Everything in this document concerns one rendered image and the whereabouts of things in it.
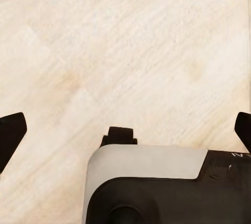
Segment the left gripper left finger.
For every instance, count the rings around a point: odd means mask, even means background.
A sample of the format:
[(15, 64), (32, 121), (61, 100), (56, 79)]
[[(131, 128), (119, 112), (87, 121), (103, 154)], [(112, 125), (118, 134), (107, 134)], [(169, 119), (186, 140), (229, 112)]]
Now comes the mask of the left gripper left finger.
[(23, 112), (0, 118), (0, 175), (26, 133)]

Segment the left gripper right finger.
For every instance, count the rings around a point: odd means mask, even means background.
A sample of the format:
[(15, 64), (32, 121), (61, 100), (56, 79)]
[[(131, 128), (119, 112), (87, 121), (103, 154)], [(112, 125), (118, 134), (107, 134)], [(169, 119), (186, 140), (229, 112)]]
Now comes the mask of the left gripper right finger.
[(251, 154), (251, 114), (239, 112), (234, 130)]

